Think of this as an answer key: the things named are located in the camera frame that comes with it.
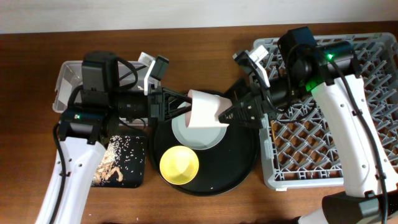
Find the wooden table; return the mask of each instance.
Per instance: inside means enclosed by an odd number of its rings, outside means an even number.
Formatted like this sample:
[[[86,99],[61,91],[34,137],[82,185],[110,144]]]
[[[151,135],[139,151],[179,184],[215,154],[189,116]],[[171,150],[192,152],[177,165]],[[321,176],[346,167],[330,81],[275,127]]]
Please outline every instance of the wooden table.
[[[232,54],[251,49],[258,38],[280,37],[300,26],[0,35],[0,222],[33,223],[39,213],[55,161],[52,128],[60,115],[52,110],[52,103],[64,61],[82,60],[91,50],[110,50],[137,60],[144,51],[170,60],[163,86],[225,91],[243,75]],[[398,35],[398,22],[309,27],[314,35]],[[276,223],[272,220],[309,213],[321,205],[323,196],[342,190],[270,190],[258,161],[234,190],[216,197],[194,197],[168,186],[147,162],[144,183],[138,189],[92,188],[82,223]]]

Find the metal grid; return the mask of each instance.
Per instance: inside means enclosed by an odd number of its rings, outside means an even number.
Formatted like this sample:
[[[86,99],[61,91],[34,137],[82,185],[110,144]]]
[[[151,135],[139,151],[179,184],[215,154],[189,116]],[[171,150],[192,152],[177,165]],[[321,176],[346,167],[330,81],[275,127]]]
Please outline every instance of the metal grid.
[[[385,152],[398,170],[398,44],[392,34],[355,34],[315,37],[318,44],[347,40],[353,45],[362,68],[365,94],[374,124]],[[262,64],[273,79],[284,62],[277,38],[259,39],[254,48],[263,45],[269,55]],[[313,99],[292,105],[277,119],[293,120],[312,108]],[[264,181],[272,189],[320,187],[343,184],[343,173],[333,137],[321,109],[316,108],[299,123],[282,124],[265,120],[261,131]]]

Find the black plate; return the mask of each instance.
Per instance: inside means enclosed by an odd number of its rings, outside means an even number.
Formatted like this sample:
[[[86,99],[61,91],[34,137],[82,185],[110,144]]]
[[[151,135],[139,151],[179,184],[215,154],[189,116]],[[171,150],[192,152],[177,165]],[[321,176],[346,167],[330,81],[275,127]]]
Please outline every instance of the black plate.
[[[163,153],[173,146],[181,146],[181,143],[174,136],[171,121],[159,124],[154,132],[150,157],[160,174]],[[196,196],[222,194],[239,185],[252,171],[259,152],[259,132],[229,125],[224,138],[216,146],[194,151],[199,159],[198,174],[187,184],[170,185]]]

